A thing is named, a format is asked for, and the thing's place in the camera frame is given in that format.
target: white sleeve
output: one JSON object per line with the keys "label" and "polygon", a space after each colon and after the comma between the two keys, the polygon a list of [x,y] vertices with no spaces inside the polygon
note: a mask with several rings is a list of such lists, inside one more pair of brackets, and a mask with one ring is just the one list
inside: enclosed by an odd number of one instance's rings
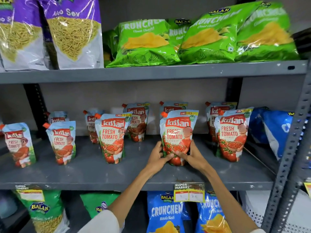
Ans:
{"label": "white sleeve", "polygon": [[109,210],[103,210],[90,220],[78,233],[119,233],[119,223],[116,216]]}
{"label": "white sleeve", "polygon": [[263,229],[253,230],[251,233],[266,233]]}

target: purple snack packet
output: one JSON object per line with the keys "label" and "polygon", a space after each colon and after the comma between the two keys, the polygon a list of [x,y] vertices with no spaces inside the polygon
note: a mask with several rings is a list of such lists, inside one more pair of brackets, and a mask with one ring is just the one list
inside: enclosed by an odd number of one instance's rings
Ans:
{"label": "purple snack packet", "polygon": [[6,70],[47,70],[36,0],[2,0],[0,52]]}
{"label": "purple snack packet", "polygon": [[39,0],[60,69],[103,68],[98,0]]}

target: white basket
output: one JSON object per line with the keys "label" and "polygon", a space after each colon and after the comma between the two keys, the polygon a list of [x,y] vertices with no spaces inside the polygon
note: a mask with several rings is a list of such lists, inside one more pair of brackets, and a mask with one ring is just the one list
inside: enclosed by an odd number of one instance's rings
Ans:
{"label": "white basket", "polygon": [[[270,191],[240,191],[243,210],[261,227]],[[282,233],[311,233],[311,199],[300,190]]]}

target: green snack packet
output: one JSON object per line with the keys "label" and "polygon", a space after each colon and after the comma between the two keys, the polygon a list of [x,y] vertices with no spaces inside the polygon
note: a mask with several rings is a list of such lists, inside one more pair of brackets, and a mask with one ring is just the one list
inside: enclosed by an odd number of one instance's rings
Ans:
{"label": "green snack packet", "polygon": [[169,40],[174,45],[174,50],[177,52],[193,21],[190,19],[168,19],[167,22],[170,25]]}
{"label": "green snack packet", "polygon": [[115,60],[117,56],[117,50],[118,50],[118,27],[115,27],[112,30],[103,32],[103,44],[107,45],[112,54],[112,58]]}
{"label": "green snack packet", "polygon": [[27,208],[37,233],[65,233],[69,229],[60,192],[60,190],[44,190],[43,202],[24,200],[19,193],[16,193]]}
{"label": "green snack packet", "polygon": [[187,31],[178,50],[183,64],[233,62],[237,29],[261,1],[220,8],[203,15]]}
{"label": "green snack packet", "polygon": [[298,60],[289,28],[290,19],[281,3],[262,2],[238,33],[235,61]]}
{"label": "green snack packet", "polygon": [[164,19],[120,23],[118,33],[118,53],[107,67],[171,65],[180,61]]}
{"label": "green snack packet", "polygon": [[121,193],[120,192],[93,192],[81,194],[83,205],[91,218],[106,209]]}

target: hand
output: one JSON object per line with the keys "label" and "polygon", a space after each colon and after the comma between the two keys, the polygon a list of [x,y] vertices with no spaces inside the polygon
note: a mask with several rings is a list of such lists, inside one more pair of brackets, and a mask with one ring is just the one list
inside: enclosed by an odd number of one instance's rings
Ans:
{"label": "hand", "polygon": [[171,158],[174,157],[174,154],[169,154],[165,158],[162,158],[163,153],[161,152],[162,151],[161,144],[162,144],[161,141],[157,142],[157,144],[151,151],[147,165],[144,168],[144,170],[151,175],[150,178],[158,171],[160,171],[167,161],[169,161]]}
{"label": "hand", "polygon": [[186,160],[193,168],[198,169],[200,172],[203,172],[210,166],[195,145],[194,140],[190,144],[190,155],[186,155],[180,151],[177,151],[176,155]]}

